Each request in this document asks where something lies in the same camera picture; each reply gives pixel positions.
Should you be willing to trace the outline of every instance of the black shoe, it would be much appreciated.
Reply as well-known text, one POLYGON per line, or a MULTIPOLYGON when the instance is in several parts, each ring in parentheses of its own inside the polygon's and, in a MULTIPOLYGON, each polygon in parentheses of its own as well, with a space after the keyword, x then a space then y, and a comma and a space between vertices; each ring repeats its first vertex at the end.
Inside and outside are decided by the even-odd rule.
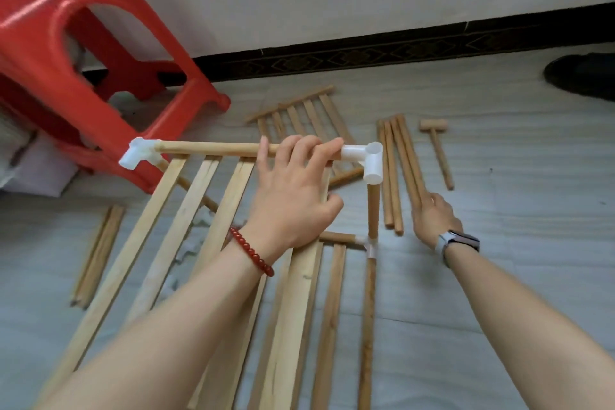
POLYGON ((542 74, 548 83, 565 91, 615 101, 615 54, 560 57, 542 74))

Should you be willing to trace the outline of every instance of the smartwatch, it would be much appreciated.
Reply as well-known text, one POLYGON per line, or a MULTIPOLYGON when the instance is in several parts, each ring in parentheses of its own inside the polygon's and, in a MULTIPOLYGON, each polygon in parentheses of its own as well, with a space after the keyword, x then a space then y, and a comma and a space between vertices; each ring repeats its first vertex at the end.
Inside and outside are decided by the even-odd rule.
POLYGON ((463 243, 464 245, 471 246, 476 251, 480 251, 480 241, 478 238, 472 235, 464 234, 462 232, 456 232, 454 230, 444 232, 438 237, 438 243, 436 243, 434 251, 438 258, 442 260, 444 266, 448 268, 450 268, 450 266, 448 265, 447 259, 444 256, 444 251, 451 243, 463 243))

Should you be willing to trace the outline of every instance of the forearm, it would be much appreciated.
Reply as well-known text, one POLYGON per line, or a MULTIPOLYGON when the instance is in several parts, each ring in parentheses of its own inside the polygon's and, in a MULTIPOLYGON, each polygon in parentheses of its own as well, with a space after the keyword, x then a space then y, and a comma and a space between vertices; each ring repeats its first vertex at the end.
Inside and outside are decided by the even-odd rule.
POLYGON ((615 406, 615 362, 538 295, 454 243, 447 260, 474 314, 532 410, 615 406))
MULTIPOLYGON (((267 250, 264 244, 258 249, 262 256, 267 250)), ((222 334, 261 275, 242 248, 230 243, 74 373, 44 408, 185 409, 222 334)))

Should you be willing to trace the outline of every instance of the left hand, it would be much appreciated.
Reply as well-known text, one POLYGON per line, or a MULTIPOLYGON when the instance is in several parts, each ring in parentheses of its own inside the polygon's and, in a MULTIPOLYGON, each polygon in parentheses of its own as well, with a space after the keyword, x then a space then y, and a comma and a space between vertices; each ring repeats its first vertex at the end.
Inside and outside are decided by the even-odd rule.
POLYGON ((257 154, 259 184, 242 233, 248 241, 248 234, 265 240, 266 251, 272 252, 270 262, 288 248, 317 238, 344 207, 339 195, 330 195, 324 203, 320 201, 325 166, 343 144, 342 138, 322 144, 313 135, 289 136, 282 141, 270 169, 269 142, 265 136, 261 138, 257 154))

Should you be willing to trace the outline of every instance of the hand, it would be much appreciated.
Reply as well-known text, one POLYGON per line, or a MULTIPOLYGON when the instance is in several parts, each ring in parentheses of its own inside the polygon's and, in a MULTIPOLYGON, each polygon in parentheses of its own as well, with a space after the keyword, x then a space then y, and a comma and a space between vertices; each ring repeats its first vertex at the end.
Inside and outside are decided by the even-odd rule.
POLYGON ((433 250, 440 235, 449 230, 463 232, 463 226, 442 195, 430 193, 430 196, 431 201, 423 204, 421 209, 412 210, 412 222, 418 239, 433 250))
POLYGON ((269 142, 266 137, 261 138, 257 154, 258 189, 242 233, 264 240, 266 251, 271 251, 271 262, 288 248, 317 238, 344 207, 339 195, 330 195, 325 203, 320 202, 322 173, 343 144, 342 138, 322 144, 312 135, 289 136, 282 141, 270 169, 269 142), (310 153, 312 157, 306 164, 310 153))

